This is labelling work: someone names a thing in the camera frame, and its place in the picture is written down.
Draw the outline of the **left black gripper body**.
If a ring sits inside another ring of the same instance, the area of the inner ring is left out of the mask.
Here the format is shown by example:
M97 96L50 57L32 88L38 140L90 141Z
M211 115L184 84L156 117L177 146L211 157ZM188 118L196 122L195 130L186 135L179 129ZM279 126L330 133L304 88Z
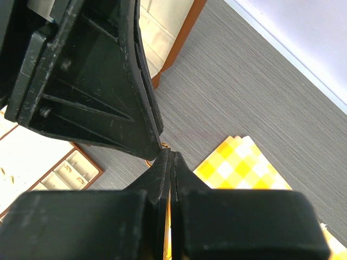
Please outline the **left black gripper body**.
M1 1L1 108L13 91L32 34L60 24L68 1Z

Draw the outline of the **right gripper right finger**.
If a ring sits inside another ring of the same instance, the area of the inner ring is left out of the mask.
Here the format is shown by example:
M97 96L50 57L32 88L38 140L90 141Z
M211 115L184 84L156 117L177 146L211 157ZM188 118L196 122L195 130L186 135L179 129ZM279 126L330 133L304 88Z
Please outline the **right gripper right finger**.
M309 200L291 190L213 189L174 154L173 259L328 259Z

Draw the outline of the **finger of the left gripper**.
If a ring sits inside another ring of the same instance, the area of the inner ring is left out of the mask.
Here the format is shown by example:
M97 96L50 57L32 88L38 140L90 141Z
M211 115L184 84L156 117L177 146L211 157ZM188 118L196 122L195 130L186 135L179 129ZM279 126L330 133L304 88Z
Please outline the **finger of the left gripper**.
M145 160L161 150L136 115L130 1L68 1L30 39L5 118L40 135Z
M141 29L139 26L139 1L130 1L130 47L132 48L132 87L136 101L136 115L149 135L161 135L163 121L154 93L154 88L147 65Z

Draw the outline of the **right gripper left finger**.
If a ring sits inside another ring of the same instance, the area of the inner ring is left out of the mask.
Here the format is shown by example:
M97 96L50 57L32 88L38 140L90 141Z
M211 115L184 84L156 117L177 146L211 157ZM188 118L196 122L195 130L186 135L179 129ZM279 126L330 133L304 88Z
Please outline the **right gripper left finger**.
M31 191L1 226L1 259L163 259L171 150L123 190Z

